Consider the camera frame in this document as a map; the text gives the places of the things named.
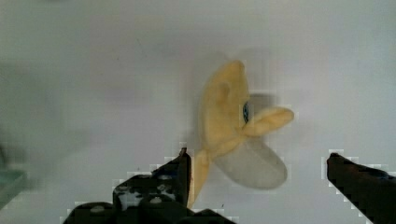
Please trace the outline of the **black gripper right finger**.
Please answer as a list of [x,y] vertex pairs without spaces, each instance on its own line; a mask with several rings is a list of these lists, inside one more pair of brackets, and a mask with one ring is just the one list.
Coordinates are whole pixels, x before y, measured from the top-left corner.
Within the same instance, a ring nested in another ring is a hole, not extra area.
[[328,180],[373,224],[396,223],[395,177],[338,153],[326,160]]

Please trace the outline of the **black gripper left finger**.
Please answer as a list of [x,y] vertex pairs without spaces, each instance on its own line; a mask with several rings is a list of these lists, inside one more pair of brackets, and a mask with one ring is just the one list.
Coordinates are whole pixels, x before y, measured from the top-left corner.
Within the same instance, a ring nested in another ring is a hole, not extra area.
[[210,209],[187,207],[191,157],[186,148],[149,175],[135,175],[117,185],[112,201],[76,206],[63,224],[236,224]]

